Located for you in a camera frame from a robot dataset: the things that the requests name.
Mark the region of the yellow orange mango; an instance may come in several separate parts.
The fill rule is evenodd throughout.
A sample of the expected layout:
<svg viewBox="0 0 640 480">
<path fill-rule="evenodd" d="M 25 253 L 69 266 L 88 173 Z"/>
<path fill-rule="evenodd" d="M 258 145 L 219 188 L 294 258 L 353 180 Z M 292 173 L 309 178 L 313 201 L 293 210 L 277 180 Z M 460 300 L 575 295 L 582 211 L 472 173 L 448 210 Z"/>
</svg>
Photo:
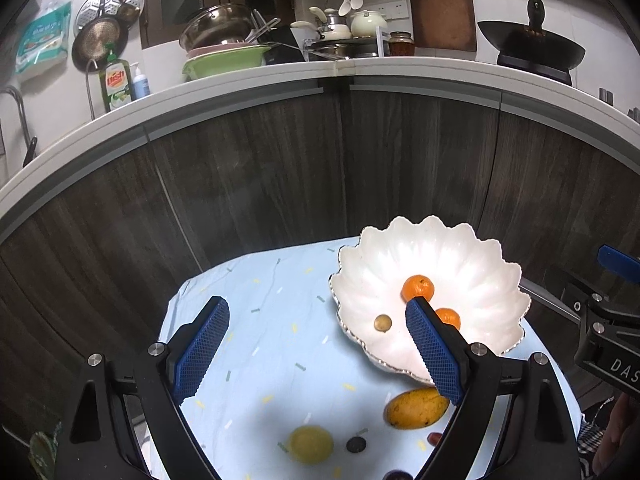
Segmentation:
<svg viewBox="0 0 640 480">
<path fill-rule="evenodd" d="M 449 400 L 434 387 L 414 389 L 395 396 L 384 408 L 384 420 L 399 430 L 434 425 L 449 408 Z"/>
</svg>

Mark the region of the red grape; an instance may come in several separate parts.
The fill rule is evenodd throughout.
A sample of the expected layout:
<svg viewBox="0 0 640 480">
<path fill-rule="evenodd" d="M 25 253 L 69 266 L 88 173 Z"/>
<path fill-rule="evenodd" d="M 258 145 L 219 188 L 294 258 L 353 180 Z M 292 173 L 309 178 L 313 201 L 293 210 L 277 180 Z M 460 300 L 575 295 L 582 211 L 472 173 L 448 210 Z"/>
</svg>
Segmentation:
<svg viewBox="0 0 640 480">
<path fill-rule="evenodd" d="M 436 446 L 439 444 L 440 439 L 442 438 L 442 434 L 440 432 L 431 432 L 427 436 L 427 442 L 430 445 Z"/>
</svg>

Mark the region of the dark purple plum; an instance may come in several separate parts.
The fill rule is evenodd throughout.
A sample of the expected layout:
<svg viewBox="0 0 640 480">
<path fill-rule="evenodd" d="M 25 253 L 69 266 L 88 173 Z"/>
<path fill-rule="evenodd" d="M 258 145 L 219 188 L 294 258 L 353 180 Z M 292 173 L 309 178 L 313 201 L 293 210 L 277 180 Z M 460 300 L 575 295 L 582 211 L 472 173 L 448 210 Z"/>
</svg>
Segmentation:
<svg viewBox="0 0 640 480">
<path fill-rule="evenodd" d="M 367 440 L 363 436 L 353 436 L 346 442 L 346 450 L 352 454 L 362 453 L 367 448 Z"/>
</svg>

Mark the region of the green yellow apple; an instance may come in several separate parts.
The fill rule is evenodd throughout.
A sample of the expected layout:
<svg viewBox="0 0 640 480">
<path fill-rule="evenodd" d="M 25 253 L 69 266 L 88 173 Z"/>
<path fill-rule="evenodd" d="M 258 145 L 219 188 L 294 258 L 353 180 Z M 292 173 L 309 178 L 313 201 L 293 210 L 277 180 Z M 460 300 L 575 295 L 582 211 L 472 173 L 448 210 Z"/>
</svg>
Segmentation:
<svg viewBox="0 0 640 480">
<path fill-rule="evenodd" d="M 300 426 L 288 437 L 288 452 L 305 465 L 320 464 L 333 453 L 334 441 L 328 430 L 314 425 Z"/>
</svg>

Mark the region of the front orange mandarin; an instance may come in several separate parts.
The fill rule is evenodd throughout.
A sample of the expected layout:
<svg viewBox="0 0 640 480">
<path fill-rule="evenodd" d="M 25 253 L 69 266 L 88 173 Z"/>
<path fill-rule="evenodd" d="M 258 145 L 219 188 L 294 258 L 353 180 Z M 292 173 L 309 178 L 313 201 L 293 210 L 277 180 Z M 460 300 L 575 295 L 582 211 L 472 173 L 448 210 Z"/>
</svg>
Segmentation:
<svg viewBox="0 0 640 480">
<path fill-rule="evenodd" d="M 443 323 L 454 326 L 456 330 L 460 330 L 461 318 L 455 310 L 449 308 L 439 308 L 435 311 L 435 313 Z"/>
</svg>

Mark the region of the orange mandarin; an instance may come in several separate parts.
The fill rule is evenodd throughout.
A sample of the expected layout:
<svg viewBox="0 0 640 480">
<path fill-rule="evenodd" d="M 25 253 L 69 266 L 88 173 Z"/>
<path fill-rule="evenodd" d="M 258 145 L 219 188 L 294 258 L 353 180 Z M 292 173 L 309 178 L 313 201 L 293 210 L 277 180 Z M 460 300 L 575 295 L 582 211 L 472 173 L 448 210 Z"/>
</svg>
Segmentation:
<svg viewBox="0 0 640 480">
<path fill-rule="evenodd" d="M 434 283 L 424 275 L 413 275 L 405 280 L 402 285 L 400 296 L 405 302 L 409 302 L 414 298 L 422 297 L 426 301 L 431 301 L 434 297 Z"/>
<path fill-rule="evenodd" d="M 439 308 L 435 311 L 435 313 L 443 323 L 454 326 L 456 330 L 460 330 L 461 318 L 455 310 L 449 308 Z"/>
</svg>

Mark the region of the back orange mandarin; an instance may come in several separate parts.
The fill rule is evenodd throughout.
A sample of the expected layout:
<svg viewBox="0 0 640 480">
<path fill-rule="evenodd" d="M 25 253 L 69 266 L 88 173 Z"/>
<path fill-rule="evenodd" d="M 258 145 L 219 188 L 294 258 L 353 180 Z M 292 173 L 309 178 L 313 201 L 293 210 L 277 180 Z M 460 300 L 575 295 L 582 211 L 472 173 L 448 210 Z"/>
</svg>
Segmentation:
<svg viewBox="0 0 640 480">
<path fill-rule="evenodd" d="M 424 275 L 413 275 L 405 280 L 402 285 L 400 296 L 405 302 L 409 302 L 414 298 L 422 297 L 426 301 L 431 301 L 434 297 L 434 283 Z"/>
</svg>

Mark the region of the light blue patterned tablecloth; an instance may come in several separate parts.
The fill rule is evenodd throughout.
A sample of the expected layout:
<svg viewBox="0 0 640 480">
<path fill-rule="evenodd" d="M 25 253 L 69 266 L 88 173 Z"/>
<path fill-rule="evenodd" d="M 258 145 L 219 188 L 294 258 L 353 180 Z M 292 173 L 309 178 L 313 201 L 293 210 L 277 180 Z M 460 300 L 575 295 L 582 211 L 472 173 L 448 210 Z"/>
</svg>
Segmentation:
<svg viewBox="0 0 640 480">
<path fill-rule="evenodd" d="M 226 338 L 196 395 L 183 402 L 198 443 L 226 479 L 381 479 L 417 474 L 432 452 L 426 429 L 398 430 L 383 417 L 416 388 L 405 373 L 421 359 L 405 326 L 400 291 L 410 276 L 435 285 L 435 304 L 461 316 L 469 341 L 505 342 L 525 359 L 544 343 L 508 296 L 516 273 L 494 243 L 469 231 L 438 235 L 371 230 L 362 237 L 256 252 L 182 284 L 158 338 L 168 341 L 213 296 L 228 301 Z M 374 319 L 393 320 L 386 333 Z M 332 455 L 299 463 L 288 437 L 300 427 L 332 434 Z M 367 448 L 346 450 L 353 436 Z"/>
</svg>

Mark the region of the black wok with lid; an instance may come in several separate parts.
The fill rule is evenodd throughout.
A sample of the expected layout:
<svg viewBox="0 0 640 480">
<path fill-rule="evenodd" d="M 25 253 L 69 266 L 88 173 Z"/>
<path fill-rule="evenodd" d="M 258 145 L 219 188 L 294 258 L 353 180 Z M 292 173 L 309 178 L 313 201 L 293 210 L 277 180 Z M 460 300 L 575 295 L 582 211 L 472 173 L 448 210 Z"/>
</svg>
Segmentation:
<svg viewBox="0 0 640 480">
<path fill-rule="evenodd" d="M 573 84 L 570 71 L 584 59 L 586 50 L 575 41 L 544 29 L 542 0 L 528 0 L 528 23 L 480 21 L 480 31 L 499 51 L 497 64 Z"/>
</svg>

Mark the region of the green dish soap bottle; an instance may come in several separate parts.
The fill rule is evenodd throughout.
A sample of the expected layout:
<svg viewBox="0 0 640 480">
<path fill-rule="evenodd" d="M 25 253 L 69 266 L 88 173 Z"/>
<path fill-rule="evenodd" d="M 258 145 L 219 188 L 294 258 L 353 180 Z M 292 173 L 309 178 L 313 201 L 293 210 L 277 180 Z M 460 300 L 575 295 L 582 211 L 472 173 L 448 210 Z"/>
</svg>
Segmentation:
<svg viewBox="0 0 640 480">
<path fill-rule="evenodd" d="M 100 71 L 102 100 L 107 113 L 134 100 L 129 63 L 119 58 L 114 44 L 107 44 L 106 64 Z"/>
</svg>

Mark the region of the cream ceramic teapot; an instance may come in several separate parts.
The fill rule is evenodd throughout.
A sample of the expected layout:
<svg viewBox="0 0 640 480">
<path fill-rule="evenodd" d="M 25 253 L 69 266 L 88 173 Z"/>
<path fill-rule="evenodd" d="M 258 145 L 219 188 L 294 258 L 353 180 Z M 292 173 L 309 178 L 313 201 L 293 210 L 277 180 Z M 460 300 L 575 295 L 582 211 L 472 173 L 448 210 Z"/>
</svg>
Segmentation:
<svg viewBox="0 0 640 480">
<path fill-rule="evenodd" d="M 352 14 L 350 32 L 355 38 L 375 37 L 378 29 L 386 28 L 386 19 L 378 11 L 361 10 Z"/>
</svg>

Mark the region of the hanging frying pan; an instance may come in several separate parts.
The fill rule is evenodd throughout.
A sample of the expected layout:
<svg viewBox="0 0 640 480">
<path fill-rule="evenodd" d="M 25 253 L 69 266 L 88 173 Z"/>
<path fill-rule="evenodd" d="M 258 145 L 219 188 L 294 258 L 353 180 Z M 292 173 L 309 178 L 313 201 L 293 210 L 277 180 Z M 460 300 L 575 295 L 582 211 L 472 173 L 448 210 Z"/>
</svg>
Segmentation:
<svg viewBox="0 0 640 480">
<path fill-rule="evenodd" d="M 115 15 L 102 15 L 89 22 L 76 36 L 72 47 L 74 66 L 93 72 L 106 65 L 108 55 L 124 52 L 129 37 L 128 27 Z"/>
</svg>

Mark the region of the cream small saucepan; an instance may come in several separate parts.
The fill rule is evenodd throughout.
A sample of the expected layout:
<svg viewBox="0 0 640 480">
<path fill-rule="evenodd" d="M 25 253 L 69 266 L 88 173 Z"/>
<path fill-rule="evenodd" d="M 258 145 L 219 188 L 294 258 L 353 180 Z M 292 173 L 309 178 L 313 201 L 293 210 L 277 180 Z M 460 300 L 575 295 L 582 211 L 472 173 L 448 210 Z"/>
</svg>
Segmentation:
<svg viewBox="0 0 640 480">
<path fill-rule="evenodd" d="M 314 23 L 308 21 L 295 21 L 292 28 L 309 29 L 315 32 L 320 40 L 336 41 L 352 38 L 352 32 L 346 22 L 346 16 L 335 9 L 324 10 L 318 6 L 311 6 L 309 12 L 314 16 Z"/>
</svg>

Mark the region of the teal tissue package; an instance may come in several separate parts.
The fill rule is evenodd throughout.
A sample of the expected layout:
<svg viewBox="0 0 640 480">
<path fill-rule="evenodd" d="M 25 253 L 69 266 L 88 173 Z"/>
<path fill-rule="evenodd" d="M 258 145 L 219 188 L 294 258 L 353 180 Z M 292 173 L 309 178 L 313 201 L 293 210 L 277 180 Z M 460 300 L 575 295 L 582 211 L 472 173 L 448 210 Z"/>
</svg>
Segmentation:
<svg viewBox="0 0 640 480">
<path fill-rule="evenodd" d="M 15 76 L 26 81 L 66 61 L 71 1 L 52 2 L 25 28 L 15 57 Z"/>
</svg>

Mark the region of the hanging steamer rack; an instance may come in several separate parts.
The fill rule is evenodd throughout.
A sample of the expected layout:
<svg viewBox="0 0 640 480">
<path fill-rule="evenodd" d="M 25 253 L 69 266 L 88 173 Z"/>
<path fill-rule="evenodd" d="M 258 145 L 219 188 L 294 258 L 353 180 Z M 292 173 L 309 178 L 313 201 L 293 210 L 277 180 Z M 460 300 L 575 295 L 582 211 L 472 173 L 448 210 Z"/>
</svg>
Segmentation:
<svg viewBox="0 0 640 480">
<path fill-rule="evenodd" d="M 74 33 L 78 34 L 87 24 L 100 15 L 114 15 L 128 28 L 140 18 L 145 0 L 86 0 L 79 8 L 74 21 Z"/>
</svg>

